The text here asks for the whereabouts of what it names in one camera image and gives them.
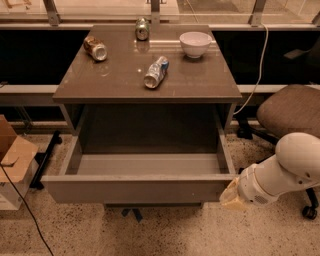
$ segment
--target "drawer front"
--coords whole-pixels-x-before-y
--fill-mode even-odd
[[[68,175],[44,177],[42,183],[58,203],[183,204],[218,201],[234,177],[222,176],[216,177],[218,180],[166,180],[165,177],[106,180],[99,176]]]

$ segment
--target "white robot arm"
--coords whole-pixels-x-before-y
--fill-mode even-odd
[[[276,145],[275,155],[242,171],[225,189],[220,202],[230,209],[263,206],[279,196],[320,185],[320,139],[290,133]]]

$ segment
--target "office chair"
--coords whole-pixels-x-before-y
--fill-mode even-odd
[[[309,51],[295,50],[284,57],[293,61],[303,60],[309,81],[320,80],[320,37]],[[292,132],[304,132],[320,138],[320,86],[315,89],[300,84],[288,85],[266,99],[259,106],[256,118],[267,132],[251,127],[241,113],[235,117],[240,127],[237,133],[240,138],[252,139],[252,134],[255,134],[274,145],[281,137]],[[306,206],[302,214],[315,219],[319,203],[312,188],[307,189],[307,194],[312,205]]]

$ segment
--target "ceramic bowl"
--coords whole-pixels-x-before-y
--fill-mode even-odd
[[[187,32],[180,36],[182,50],[190,58],[201,57],[209,48],[212,37],[202,32]]]

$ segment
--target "aluminum can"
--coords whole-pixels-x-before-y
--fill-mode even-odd
[[[95,61],[104,61],[107,59],[107,47],[101,40],[94,36],[87,36],[83,40],[83,48]]]
[[[136,21],[136,37],[139,40],[147,40],[149,38],[149,21],[146,18],[139,18]]]

